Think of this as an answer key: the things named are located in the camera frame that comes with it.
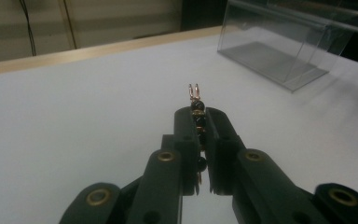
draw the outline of clear acrylic box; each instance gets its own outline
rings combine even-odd
[[[291,91],[328,73],[358,32],[358,2],[228,0],[218,52]]]

